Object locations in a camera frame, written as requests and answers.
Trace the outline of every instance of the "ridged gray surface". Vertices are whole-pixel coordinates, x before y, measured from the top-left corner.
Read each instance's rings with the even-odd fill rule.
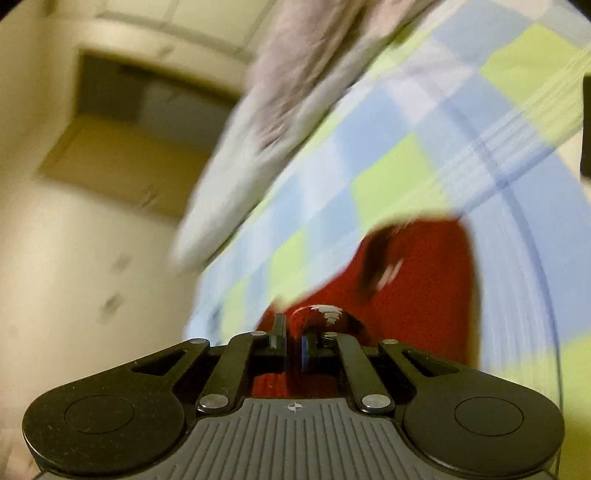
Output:
[[[293,408],[297,403],[302,408]],[[46,473],[43,480],[59,477]],[[125,480],[450,480],[424,463],[388,420],[341,398],[246,399],[225,417],[197,423],[169,458]],[[548,480],[539,473],[531,480]]]

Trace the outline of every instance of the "wall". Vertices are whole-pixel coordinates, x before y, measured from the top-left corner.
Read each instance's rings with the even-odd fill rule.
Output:
[[[25,0],[0,22],[0,176],[1,154],[47,113],[41,81],[43,5],[43,0]]]
[[[68,121],[78,39],[66,31],[60,51],[42,6],[0,22],[0,478],[15,480],[35,470],[26,406],[179,342],[196,281],[168,272],[174,224],[35,178]]]

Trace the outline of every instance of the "red cloth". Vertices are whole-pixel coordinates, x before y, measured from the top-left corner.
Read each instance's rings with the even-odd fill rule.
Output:
[[[256,377],[252,396],[337,395],[333,378],[299,373],[300,338],[311,327],[350,333],[368,346],[396,338],[467,363],[473,278],[469,240],[457,220],[415,220],[370,233],[341,274],[285,311],[293,368]],[[343,314],[335,321],[323,309],[305,308],[313,305],[336,306],[354,318]],[[271,330],[274,313],[267,310],[259,330]]]

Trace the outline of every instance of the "crosshair marking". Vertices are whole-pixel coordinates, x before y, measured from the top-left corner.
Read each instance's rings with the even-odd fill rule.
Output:
[[[304,406],[300,403],[290,403],[287,408],[289,408],[291,411],[296,412],[296,411],[300,411],[302,408],[304,408]]]

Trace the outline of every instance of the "checkered bedsheet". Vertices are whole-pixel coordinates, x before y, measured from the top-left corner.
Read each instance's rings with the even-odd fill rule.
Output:
[[[444,1],[378,56],[206,269],[186,336],[251,330],[384,222],[458,214],[479,269],[481,368],[565,403],[590,448],[591,210],[557,153],[582,125],[590,46],[566,1]]]

